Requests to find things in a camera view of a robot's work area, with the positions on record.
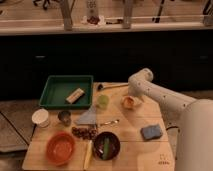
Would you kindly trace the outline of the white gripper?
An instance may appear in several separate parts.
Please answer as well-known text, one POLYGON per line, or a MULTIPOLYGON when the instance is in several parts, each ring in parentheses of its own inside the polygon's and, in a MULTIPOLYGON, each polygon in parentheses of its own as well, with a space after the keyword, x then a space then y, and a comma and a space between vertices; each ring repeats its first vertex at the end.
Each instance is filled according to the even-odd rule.
POLYGON ((133 97, 128 98, 128 106, 134 108, 142 104, 143 96, 138 91, 134 90, 132 87, 128 88, 128 94, 133 97))

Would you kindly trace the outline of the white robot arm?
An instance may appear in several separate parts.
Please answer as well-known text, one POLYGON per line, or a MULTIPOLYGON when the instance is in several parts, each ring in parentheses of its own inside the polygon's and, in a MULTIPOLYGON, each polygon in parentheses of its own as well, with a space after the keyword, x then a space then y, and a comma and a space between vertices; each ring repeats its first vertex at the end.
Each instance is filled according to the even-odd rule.
POLYGON ((175 171, 213 171, 213 100, 197 99, 153 84, 148 68, 128 78, 133 96, 146 95, 180 115, 175 171))

